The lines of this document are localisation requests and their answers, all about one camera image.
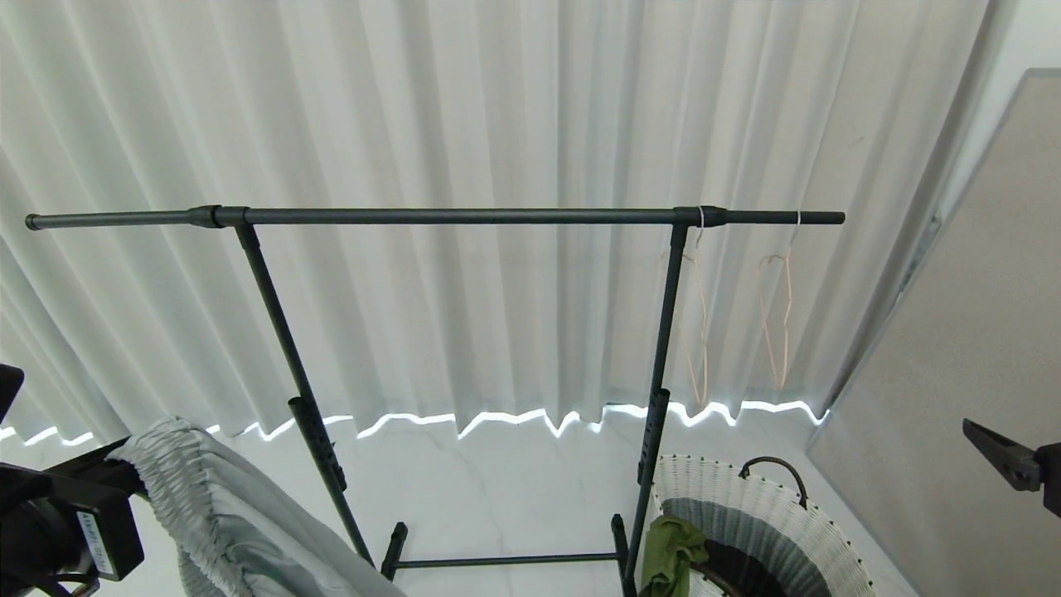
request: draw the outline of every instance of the white marble floor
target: white marble floor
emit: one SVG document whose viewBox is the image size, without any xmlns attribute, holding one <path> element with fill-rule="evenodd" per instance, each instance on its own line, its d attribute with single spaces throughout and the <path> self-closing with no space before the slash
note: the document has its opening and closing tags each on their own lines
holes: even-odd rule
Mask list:
<svg viewBox="0 0 1061 597">
<path fill-rule="evenodd" d="M 329 426 L 350 489 L 348 499 L 377 564 L 394 525 L 410 527 L 407 558 L 460 558 L 613 549 L 609 521 L 632 526 L 634 481 L 643 421 L 607 414 L 595 433 L 579 422 L 559 439 L 541 420 L 521 425 L 486 422 L 462 439 L 452 423 L 415 425 L 392 421 L 355 439 L 348 423 Z M 733 463 L 762 455 L 785 458 L 802 472 L 811 499 L 827 510 L 862 554 L 883 596 L 915 593 L 876 543 L 843 506 L 803 454 L 813 427 L 801 411 L 746 411 L 735 427 L 711 417 L 685 427 L 671 414 L 663 453 L 702 455 Z M 257 433 L 225 440 L 265 471 L 311 513 L 342 534 L 338 516 L 316 475 L 298 433 L 272 441 Z M 94 447 L 66 447 L 56 438 L 23 446 L 0 442 L 4 461 L 41 468 Z M 783 470 L 764 474 L 788 485 Z M 140 501 L 137 524 L 147 560 L 100 595 L 181 595 L 174 546 Z M 410 597 L 469 595 L 529 597 L 615 596 L 613 562 L 399 570 L 396 583 Z"/>
</svg>

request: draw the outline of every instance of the white label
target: white label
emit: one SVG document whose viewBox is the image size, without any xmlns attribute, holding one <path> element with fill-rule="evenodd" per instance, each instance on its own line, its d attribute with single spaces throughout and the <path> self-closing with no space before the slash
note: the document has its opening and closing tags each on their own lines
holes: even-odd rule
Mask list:
<svg viewBox="0 0 1061 597">
<path fill-rule="evenodd" d="M 107 549 L 103 545 L 95 516 L 91 512 L 77 511 L 77 522 L 81 523 L 81 530 L 85 532 L 85 543 L 88 544 L 88 552 L 92 555 L 92 560 L 95 561 L 95 568 L 105 575 L 115 574 L 115 566 L 110 563 L 110 556 L 107 556 Z"/>
</svg>

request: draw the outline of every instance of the green garment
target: green garment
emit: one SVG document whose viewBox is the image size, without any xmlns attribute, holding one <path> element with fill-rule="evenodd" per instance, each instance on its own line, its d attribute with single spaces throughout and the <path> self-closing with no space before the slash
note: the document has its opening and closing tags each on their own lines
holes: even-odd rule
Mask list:
<svg viewBox="0 0 1061 597">
<path fill-rule="evenodd" d="M 677 516 L 653 521 L 645 537 L 640 597 L 689 597 L 689 565 L 708 561 L 707 540 L 692 523 Z"/>
</svg>

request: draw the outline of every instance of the white woven basket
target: white woven basket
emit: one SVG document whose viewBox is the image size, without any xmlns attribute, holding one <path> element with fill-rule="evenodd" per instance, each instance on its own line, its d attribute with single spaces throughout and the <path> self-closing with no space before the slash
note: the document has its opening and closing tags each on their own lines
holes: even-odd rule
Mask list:
<svg viewBox="0 0 1061 597">
<path fill-rule="evenodd" d="M 738 469 L 732 464 L 717 460 L 708 460 L 692 456 L 661 456 L 656 468 L 656 480 L 653 484 L 654 519 L 664 512 L 664 503 L 672 505 L 710 503 L 714 519 L 707 523 L 697 523 L 708 539 L 719 541 L 717 528 L 721 525 L 730 533 L 726 545 L 735 547 L 746 554 L 745 549 L 753 546 L 766 557 L 760 557 L 761 562 L 772 575 L 780 578 L 802 578 L 806 570 L 794 569 L 794 561 L 807 563 L 817 568 L 820 579 L 824 580 L 828 593 L 834 596 L 870 597 L 875 595 L 873 583 L 869 580 L 862 560 L 851 547 L 851 542 L 843 537 L 836 524 L 814 503 L 805 501 L 806 508 L 800 505 L 800 495 L 785 487 L 767 480 L 765 477 L 749 475 L 738 476 Z M 734 530 L 734 519 L 725 519 L 726 513 L 741 511 L 769 527 L 776 529 L 787 541 L 775 541 L 778 548 L 768 544 L 771 540 L 762 533 L 765 525 L 756 523 L 754 530 Z M 802 551 L 803 556 L 796 554 Z M 692 574 L 690 595 L 700 597 L 716 597 L 725 595 L 710 581 L 703 580 L 695 570 Z"/>
</svg>

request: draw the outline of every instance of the clothes rack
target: clothes rack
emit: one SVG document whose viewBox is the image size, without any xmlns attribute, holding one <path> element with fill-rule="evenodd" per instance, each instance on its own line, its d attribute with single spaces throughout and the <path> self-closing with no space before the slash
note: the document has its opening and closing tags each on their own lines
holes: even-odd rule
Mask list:
<svg viewBox="0 0 1061 597">
<path fill-rule="evenodd" d="M 681 275 L 682 253 L 690 228 L 715 227 L 725 224 L 842 224 L 845 213 L 839 211 L 756 211 L 731 210 L 714 206 L 674 207 L 671 209 L 361 209 L 361 208 L 254 208 L 223 205 L 204 205 L 182 210 L 124 211 L 106 213 L 69 213 L 39 215 L 31 213 L 25 225 L 31 230 L 47 228 L 76 228 L 105 226 L 140 226 L 190 224 L 206 228 L 232 227 L 240 239 L 247 262 L 258 284 L 269 321 L 276 332 L 288 367 L 298 389 L 298 397 L 288 405 L 317 467 L 328 494 L 338 511 L 347 534 L 356 552 L 372 563 L 368 547 L 361 535 L 356 521 L 343 492 L 346 479 L 338 464 L 328 432 L 325 429 L 309 377 L 298 355 L 298 349 L 288 326 L 276 286 L 255 231 L 257 225 L 297 224 L 666 224 L 671 226 L 671 247 L 667 257 L 666 279 L 663 286 L 663 305 L 660 314 L 656 355 L 649 386 L 648 414 L 645 418 L 641 458 L 638 462 L 637 511 L 629 540 L 623 517 L 611 517 L 614 550 L 592 554 L 561 554 L 547 556 L 516 556 L 493 558 L 458 558 L 442 560 L 402 560 L 401 552 L 408 537 L 408 527 L 402 522 L 395 526 L 380 572 L 394 580 L 401 568 L 435 568 L 451 566 L 482 566 L 502 564 L 534 564 L 557 562 L 594 562 L 614 560 L 619 566 L 624 597 L 634 597 L 633 578 L 641 535 L 656 473 L 663 424 L 666 420 L 671 393 L 663 388 L 671 328 L 674 321 L 678 281 Z"/>
</svg>

